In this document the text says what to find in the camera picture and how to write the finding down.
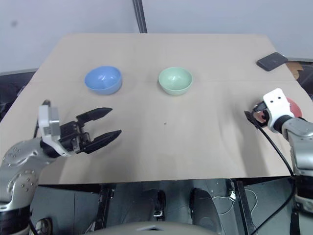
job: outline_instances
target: wire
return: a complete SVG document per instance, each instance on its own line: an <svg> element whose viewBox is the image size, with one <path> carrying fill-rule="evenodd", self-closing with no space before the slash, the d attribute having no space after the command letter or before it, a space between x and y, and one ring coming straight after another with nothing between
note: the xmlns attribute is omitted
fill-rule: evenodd
<svg viewBox="0 0 313 235"><path fill-rule="evenodd" d="M222 197L222 196L214 196L214 197L212 197L212 199L215 199L215 198L224 198L224 199L229 199L230 200L229 197ZM233 206L234 206L234 201L232 202L231 207L226 212L218 214L218 215L227 214L228 212L230 212L230 210L233 208Z"/></svg>
<svg viewBox="0 0 313 235"><path fill-rule="evenodd" d="M262 129L262 127L259 125L259 123L254 118L253 115L255 112L256 112L255 110L253 110L251 112L251 115L252 115L251 119L253 121L254 126L261 131L261 133L266 137L266 139L269 141L269 143L273 146L273 148L276 150L276 152L278 153L278 155L280 156L280 158L283 160L284 164L288 168L290 176L293 177L294 176L293 171L292 171L289 163L287 162L286 158L284 157L284 155L281 153L281 151L278 149L278 147L275 145L275 143L272 141L272 139L268 136L268 134ZM295 193L295 182L294 182L293 178L291 178L291 179L292 179L292 190L291 190L289 197L276 211L274 211L266 220L264 220L263 223L260 224L260 226L257 227L250 235L257 233L260 230L260 228L262 228L270 219L272 219L275 215L277 215L289 203L289 201L293 198L293 195Z"/></svg>
<svg viewBox="0 0 313 235"><path fill-rule="evenodd" d="M246 191L249 191L249 192L252 192L252 193L254 194L255 204L254 204L252 210L250 211L250 213L251 213L251 215L252 215L254 209L255 209L256 206L258 205L258 197L256 196L256 193L255 193L254 191L252 191L252 190L250 190L250 189L247 189L247 188L245 188L245 190L246 190Z"/></svg>
<svg viewBox="0 0 313 235"><path fill-rule="evenodd" d="M228 212L230 212L230 210L233 208L233 206L234 206L234 202L232 202L231 207L230 207L226 212L221 213L221 214L219 214L219 215L227 214Z"/></svg>
<svg viewBox="0 0 313 235"><path fill-rule="evenodd" d="M50 100L46 99L42 105L48 105L50 107L51 105L51 102ZM39 124L38 124L38 119L36 121L36 126L35 126L35 131L34 131L34 134L33 134L33 138L36 138L37 137L37 132L38 132L38 129L39 129Z"/></svg>
<svg viewBox="0 0 313 235"><path fill-rule="evenodd" d="M292 185L292 191L291 191L289 197L287 198L287 200L276 211L274 211L274 213L272 213L266 220L264 220L264 222L262 224L260 224L260 226L257 227L250 235L253 235L258 230L260 230L260 228L262 228L270 219L272 219L275 215L277 215L282 210L282 208L284 208L289 203L289 201L293 198L293 195L295 193L295 182L294 182L294 180L292 180L292 184L293 184Z"/></svg>
<svg viewBox="0 0 313 235"><path fill-rule="evenodd" d="M256 229L257 227L254 225L254 223L252 222L253 227ZM256 235L259 234L259 231L256 232Z"/></svg>
<svg viewBox="0 0 313 235"><path fill-rule="evenodd" d="M38 235L37 230L35 229L33 223L31 222L31 220L29 220L28 223L29 223L30 230L32 231L32 233L33 233L34 235Z"/></svg>
<svg viewBox="0 0 313 235"><path fill-rule="evenodd" d="M215 198L225 198L225 199L229 199L229 197L221 197L221 196L214 196L214 197L212 197L212 199L215 199Z"/></svg>
<svg viewBox="0 0 313 235"><path fill-rule="evenodd" d="M254 113L255 111L253 111L252 114L252 121L253 124L255 125L255 127L257 129L259 129L261 131L261 133L265 136L265 138L269 141L269 143L273 146L273 148L276 150L276 152L278 153L278 155L280 156L280 158L283 160L284 164L286 165L289 173L291 176L293 176L293 171L292 168L290 167L289 163L287 162L286 158L284 157L284 155L282 154L282 152L278 149L278 147L275 145L275 143L272 141L272 139L268 136L268 134L262 129L262 127L259 125L259 123L256 121L256 119L254 118Z"/></svg>

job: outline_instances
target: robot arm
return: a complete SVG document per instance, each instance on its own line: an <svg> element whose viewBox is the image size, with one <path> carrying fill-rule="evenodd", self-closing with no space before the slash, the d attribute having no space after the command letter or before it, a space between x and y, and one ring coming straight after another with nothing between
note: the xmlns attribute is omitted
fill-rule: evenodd
<svg viewBox="0 0 313 235"><path fill-rule="evenodd" d="M265 123L272 132L279 132L289 142L295 174L295 200L300 211L313 213L313 123L294 117L281 89L263 96L254 111L265 113Z"/></svg>
<svg viewBox="0 0 313 235"><path fill-rule="evenodd" d="M59 156L70 156L71 152L89 154L119 136L121 130L91 141L83 130L86 122L102 118L111 110L98 108L77 116L78 121L60 126L57 109L40 106L38 124L42 137L12 146L0 166L0 234L28 234L30 203L45 166Z"/></svg>

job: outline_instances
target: beige table surface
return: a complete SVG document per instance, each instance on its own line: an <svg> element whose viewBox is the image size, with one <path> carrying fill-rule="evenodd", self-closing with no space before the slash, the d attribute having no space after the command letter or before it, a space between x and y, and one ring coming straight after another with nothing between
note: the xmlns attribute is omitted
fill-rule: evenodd
<svg viewBox="0 0 313 235"><path fill-rule="evenodd" d="M282 65L266 72L255 62L274 52L263 35L75 34L63 38L0 123L0 155L32 137L38 106L50 99L61 123L97 107L106 117L86 125L92 137L122 129L90 155L60 157L41 184L103 183L288 175L283 162L245 116L263 94L280 87L313 121L313 105ZM101 65L118 67L123 86L105 96L84 77ZM157 84L166 67L188 69L194 83L182 96ZM289 144L270 133L291 162Z"/></svg>

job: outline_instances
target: white wall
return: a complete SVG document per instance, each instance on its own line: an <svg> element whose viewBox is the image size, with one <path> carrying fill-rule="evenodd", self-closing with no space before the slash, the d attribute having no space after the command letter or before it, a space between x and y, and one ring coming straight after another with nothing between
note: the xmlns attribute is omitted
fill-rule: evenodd
<svg viewBox="0 0 313 235"><path fill-rule="evenodd" d="M143 0L148 33L266 34L289 58L313 59L312 0Z"/></svg>
<svg viewBox="0 0 313 235"><path fill-rule="evenodd" d="M132 0L1 0L0 73L38 68L75 32L138 33Z"/></svg>

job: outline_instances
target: black phone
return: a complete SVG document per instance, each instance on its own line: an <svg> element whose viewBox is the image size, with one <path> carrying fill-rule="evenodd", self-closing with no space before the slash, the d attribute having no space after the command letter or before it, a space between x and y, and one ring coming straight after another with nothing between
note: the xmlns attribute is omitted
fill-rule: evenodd
<svg viewBox="0 0 313 235"><path fill-rule="evenodd" d="M271 71L287 61L288 59L285 56L279 54L278 52L274 52L273 54L258 60L256 64L265 71Z"/></svg>

